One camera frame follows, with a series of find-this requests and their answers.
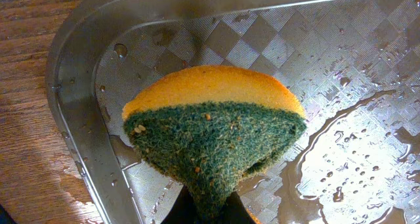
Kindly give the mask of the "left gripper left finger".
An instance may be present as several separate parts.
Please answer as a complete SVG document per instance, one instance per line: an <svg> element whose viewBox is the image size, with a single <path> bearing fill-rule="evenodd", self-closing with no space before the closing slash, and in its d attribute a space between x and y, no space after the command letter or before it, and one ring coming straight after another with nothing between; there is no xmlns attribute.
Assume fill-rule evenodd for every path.
<svg viewBox="0 0 420 224"><path fill-rule="evenodd" d="M183 186L173 207L161 224L193 224L197 218L194 200L188 187Z"/></svg>

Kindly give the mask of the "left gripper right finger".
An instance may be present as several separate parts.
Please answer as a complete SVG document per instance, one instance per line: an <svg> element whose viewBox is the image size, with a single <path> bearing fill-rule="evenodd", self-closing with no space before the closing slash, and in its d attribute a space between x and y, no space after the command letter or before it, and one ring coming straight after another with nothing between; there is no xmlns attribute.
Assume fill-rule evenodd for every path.
<svg viewBox="0 0 420 224"><path fill-rule="evenodd" d="M224 222L227 224L255 224L245 209L240 196L233 192L224 205Z"/></svg>

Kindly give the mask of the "green and yellow sponge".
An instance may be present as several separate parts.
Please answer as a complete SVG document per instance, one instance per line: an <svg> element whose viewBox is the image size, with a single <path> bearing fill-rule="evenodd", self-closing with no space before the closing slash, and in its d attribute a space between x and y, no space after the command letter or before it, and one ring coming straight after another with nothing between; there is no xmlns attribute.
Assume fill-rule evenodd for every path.
<svg viewBox="0 0 420 224"><path fill-rule="evenodd" d="M135 152L185 185L200 219L219 218L238 183L276 163L306 130L296 96L272 76L195 66L142 90L122 112Z"/></svg>

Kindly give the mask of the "brown plastic serving tray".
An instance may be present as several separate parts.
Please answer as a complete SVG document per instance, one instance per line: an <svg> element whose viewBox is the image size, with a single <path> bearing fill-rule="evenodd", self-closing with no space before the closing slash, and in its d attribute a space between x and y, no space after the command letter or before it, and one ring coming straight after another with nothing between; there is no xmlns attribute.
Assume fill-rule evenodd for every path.
<svg viewBox="0 0 420 224"><path fill-rule="evenodd" d="M240 183L262 223L419 222L419 0L86 0L56 34L47 96L105 223L160 223L181 185L139 162L123 106L223 64L274 76L307 129Z"/></svg>

